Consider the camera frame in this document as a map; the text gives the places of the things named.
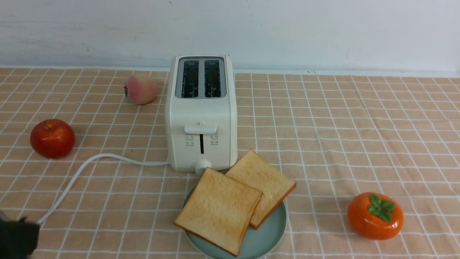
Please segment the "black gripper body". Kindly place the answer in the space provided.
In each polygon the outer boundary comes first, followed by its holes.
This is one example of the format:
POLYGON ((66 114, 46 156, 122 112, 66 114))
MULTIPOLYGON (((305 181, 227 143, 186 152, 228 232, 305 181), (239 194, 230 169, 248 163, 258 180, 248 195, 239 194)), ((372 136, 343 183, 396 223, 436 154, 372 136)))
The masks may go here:
POLYGON ((26 217, 12 220, 0 212, 0 258, 30 259, 38 246, 40 229, 26 217))

